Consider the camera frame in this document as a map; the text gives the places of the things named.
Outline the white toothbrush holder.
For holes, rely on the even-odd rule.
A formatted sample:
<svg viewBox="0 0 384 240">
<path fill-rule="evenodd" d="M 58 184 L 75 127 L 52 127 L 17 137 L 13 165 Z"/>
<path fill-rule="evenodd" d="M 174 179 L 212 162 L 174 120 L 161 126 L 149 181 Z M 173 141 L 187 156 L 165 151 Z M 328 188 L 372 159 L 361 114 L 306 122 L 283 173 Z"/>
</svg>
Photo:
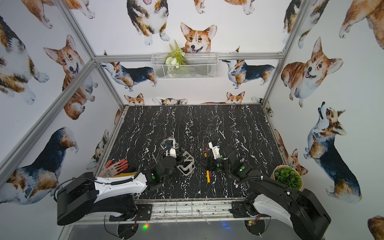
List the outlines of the white toothbrush holder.
<svg viewBox="0 0 384 240">
<path fill-rule="evenodd" d="M 185 157 L 185 167 L 177 166 L 177 169 L 182 173 L 183 176 L 187 177 L 191 175 L 195 170 L 195 159 L 187 151 L 183 154 L 183 156 Z"/>
</svg>

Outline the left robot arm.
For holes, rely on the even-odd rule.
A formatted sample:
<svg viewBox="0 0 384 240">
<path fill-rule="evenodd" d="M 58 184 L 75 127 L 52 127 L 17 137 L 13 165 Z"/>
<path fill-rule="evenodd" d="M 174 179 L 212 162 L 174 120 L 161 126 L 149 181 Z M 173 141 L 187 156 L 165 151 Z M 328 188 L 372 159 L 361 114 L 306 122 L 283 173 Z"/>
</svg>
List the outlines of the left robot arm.
<svg viewBox="0 0 384 240">
<path fill-rule="evenodd" d="M 133 176 L 96 178 L 88 172 L 72 180 L 57 193 L 57 224 L 69 225 L 92 213 L 110 213 L 112 222 L 134 219 L 139 210 L 133 195 L 159 189 L 191 157 L 183 148 L 172 147 L 161 156 L 153 167 Z"/>
</svg>

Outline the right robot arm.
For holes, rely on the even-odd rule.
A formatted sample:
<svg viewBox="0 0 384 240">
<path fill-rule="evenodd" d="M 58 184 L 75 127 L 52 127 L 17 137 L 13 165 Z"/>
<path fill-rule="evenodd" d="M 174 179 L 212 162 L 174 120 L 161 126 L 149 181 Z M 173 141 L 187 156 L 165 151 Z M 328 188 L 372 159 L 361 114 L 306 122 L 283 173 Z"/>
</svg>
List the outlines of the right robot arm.
<svg viewBox="0 0 384 240">
<path fill-rule="evenodd" d="M 223 171 L 234 185 L 248 189 L 244 201 L 247 214 L 279 220 L 292 227 L 302 240 L 323 239 L 331 217 L 313 192 L 295 190 L 264 176 L 254 166 L 241 161 L 229 145 L 210 142 L 209 148 L 213 156 L 208 158 L 208 168 Z"/>
</svg>

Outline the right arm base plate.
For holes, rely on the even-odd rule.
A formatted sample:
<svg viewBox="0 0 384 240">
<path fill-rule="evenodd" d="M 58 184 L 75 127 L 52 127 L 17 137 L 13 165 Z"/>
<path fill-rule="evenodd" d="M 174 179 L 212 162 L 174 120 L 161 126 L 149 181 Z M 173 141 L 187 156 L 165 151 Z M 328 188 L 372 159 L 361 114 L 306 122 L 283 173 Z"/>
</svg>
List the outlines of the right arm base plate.
<svg viewBox="0 0 384 240">
<path fill-rule="evenodd" d="M 234 201 L 229 210 L 234 218 L 250 218 L 258 215 L 257 211 L 245 201 Z"/>
</svg>

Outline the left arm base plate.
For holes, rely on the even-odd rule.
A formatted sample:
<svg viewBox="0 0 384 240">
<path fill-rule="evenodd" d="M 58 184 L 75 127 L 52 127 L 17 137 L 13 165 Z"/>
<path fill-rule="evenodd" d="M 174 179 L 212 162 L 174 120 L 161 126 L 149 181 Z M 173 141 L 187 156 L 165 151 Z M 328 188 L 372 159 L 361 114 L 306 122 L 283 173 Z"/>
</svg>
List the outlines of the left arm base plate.
<svg viewBox="0 0 384 240">
<path fill-rule="evenodd" d="M 152 204 L 138 204 L 128 213 L 122 214 L 119 217 L 110 216 L 110 222 L 125 222 L 125 221 L 149 221 L 153 210 Z"/>
</svg>

